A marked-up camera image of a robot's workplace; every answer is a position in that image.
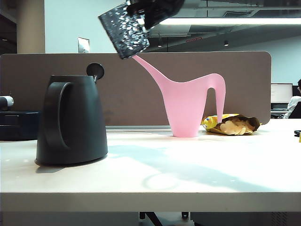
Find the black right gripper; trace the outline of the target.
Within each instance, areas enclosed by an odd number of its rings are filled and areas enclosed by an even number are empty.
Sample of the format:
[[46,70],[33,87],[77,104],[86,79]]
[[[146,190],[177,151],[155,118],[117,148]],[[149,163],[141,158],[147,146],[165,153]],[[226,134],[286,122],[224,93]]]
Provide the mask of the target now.
[[175,16],[182,8],[185,0],[130,0],[127,7],[129,15],[144,14],[144,26],[151,29],[160,22]]

